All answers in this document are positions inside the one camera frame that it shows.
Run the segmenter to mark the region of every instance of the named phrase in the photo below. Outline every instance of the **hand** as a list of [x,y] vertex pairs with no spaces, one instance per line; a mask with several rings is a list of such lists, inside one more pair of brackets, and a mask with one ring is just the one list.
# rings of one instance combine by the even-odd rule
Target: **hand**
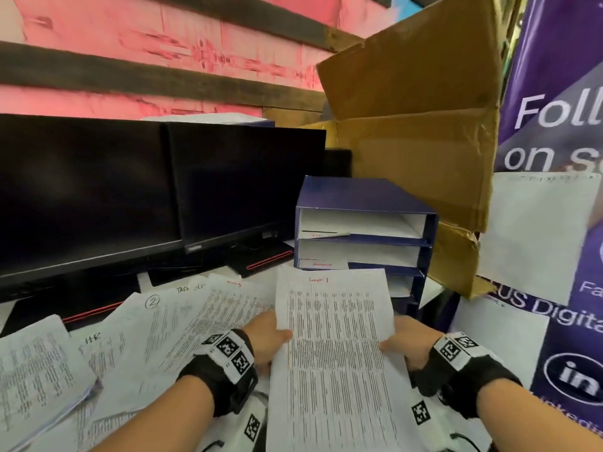
[[276,329],[274,311],[263,312],[255,316],[242,330],[252,343],[256,366],[270,363],[280,347],[293,337],[291,330]]
[[444,333],[423,325],[408,316],[394,317],[396,333],[379,343],[383,352],[397,352],[406,357],[409,369],[423,369],[429,360],[429,351]]

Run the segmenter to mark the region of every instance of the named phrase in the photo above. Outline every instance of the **black monitor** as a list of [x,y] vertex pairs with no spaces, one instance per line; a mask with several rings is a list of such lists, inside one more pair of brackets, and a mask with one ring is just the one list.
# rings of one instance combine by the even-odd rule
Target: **black monitor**
[[182,246],[160,124],[0,114],[0,286]]
[[319,175],[324,130],[169,123],[187,251],[292,228],[301,184]]

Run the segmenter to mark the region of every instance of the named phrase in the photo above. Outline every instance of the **forearm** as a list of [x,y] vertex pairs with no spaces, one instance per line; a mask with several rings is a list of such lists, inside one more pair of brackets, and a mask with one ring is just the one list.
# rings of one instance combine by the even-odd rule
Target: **forearm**
[[603,440],[506,379],[478,394],[479,418],[501,452],[603,451]]
[[92,452],[193,452],[213,417],[205,382],[184,376]]

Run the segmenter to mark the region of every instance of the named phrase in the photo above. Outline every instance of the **black and white square marker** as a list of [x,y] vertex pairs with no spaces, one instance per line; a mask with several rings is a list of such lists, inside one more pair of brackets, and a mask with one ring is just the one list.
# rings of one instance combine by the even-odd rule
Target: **black and white square marker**
[[417,425],[424,424],[431,419],[424,401],[412,406],[412,415],[414,416]]
[[247,426],[245,427],[245,436],[255,442],[256,436],[260,430],[260,421],[251,414],[249,416],[249,420],[247,421]]
[[213,344],[215,343],[218,339],[220,339],[222,337],[221,334],[212,334],[211,336],[209,336],[205,341],[203,341],[201,344]]
[[235,366],[236,370],[241,375],[243,375],[247,368],[251,366],[249,360],[247,360],[247,357],[245,357],[245,354],[242,350],[239,351],[239,353],[237,353],[237,355],[232,358],[232,364]]
[[442,354],[442,356],[449,362],[454,360],[456,356],[460,353],[461,348],[457,346],[453,341],[448,341],[440,351],[440,354]]
[[455,338],[455,341],[458,342],[465,349],[471,349],[471,347],[479,347],[479,344],[472,340],[469,336],[461,336]]
[[216,344],[216,348],[220,350],[225,356],[230,357],[235,352],[237,352],[237,350],[240,349],[240,346],[227,336],[218,344]]

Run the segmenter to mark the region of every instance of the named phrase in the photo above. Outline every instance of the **purple banner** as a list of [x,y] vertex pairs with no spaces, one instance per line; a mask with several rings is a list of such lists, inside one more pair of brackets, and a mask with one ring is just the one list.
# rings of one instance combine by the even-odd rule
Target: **purple banner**
[[[530,0],[501,109],[496,171],[603,172],[601,38],[603,0]],[[589,225],[567,307],[505,286],[495,296],[550,317],[531,390],[603,437],[601,192]]]

